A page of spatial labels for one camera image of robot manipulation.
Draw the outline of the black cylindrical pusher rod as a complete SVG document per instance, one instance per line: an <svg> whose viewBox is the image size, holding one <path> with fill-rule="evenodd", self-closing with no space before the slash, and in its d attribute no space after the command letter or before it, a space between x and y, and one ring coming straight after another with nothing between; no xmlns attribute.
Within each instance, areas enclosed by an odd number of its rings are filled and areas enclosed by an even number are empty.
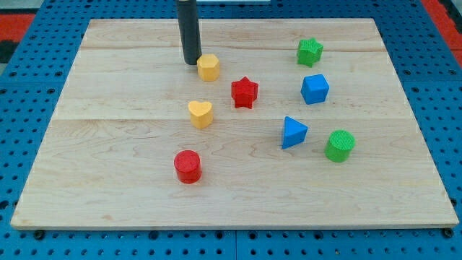
<svg viewBox="0 0 462 260"><path fill-rule="evenodd" d="M188 65L197 65L202 52L196 0L176 0L175 3L184 61Z"/></svg>

